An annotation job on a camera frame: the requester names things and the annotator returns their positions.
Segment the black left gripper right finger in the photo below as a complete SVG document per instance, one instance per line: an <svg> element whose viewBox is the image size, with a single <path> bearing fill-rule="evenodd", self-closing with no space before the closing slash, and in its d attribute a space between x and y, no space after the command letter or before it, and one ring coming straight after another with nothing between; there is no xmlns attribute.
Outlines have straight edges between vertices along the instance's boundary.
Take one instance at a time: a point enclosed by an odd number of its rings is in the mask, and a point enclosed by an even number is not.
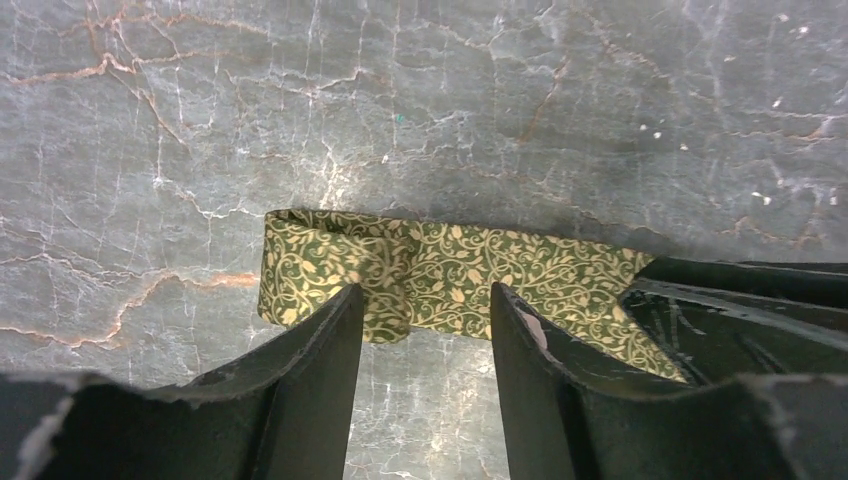
<svg viewBox="0 0 848 480"><path fill-rule="evenodd" d="M490 323L514 479L843 479L847 379L707 386L624 363L494 283Z"/></svg>

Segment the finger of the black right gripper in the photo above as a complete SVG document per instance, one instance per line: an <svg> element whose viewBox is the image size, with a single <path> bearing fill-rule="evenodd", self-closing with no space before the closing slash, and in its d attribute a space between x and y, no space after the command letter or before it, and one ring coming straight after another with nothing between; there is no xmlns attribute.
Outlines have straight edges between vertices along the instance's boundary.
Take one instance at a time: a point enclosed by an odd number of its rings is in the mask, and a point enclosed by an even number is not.
<svg viewBox="0 0 848 480"><path fill-rule="evenodd" d="M661 257L619 304L695 385L741 373L847 372L844 263Z"/></svg>

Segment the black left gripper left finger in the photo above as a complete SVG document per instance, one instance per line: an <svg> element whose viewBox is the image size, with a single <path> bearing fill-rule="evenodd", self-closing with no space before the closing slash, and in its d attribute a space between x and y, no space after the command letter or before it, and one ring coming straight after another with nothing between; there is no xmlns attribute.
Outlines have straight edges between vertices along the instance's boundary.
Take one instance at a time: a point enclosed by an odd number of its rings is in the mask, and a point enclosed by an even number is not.
<svg viewBox="0 0 848 480"><path fill-rule="evenodd" d="M363 290L348 285L296 326L185 385L5 372L1 475L338 479L363 322Z"/></svg>

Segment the green gold vine tie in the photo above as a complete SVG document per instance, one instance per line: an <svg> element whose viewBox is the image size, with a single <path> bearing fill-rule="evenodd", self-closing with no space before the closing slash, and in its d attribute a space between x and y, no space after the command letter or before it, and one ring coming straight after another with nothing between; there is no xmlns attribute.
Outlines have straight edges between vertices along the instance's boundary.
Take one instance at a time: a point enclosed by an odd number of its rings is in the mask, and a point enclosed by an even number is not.
<svg viewBox="0 0 848 480"><path fill-rule="evenodd" d="M257 312L291 327L357 284L367 342L396 343L414 328L489 339L498 282L579 339L676 380L679 370L618 303L650 260L628 248L514 230L276 210L264 219Z"/></svg>

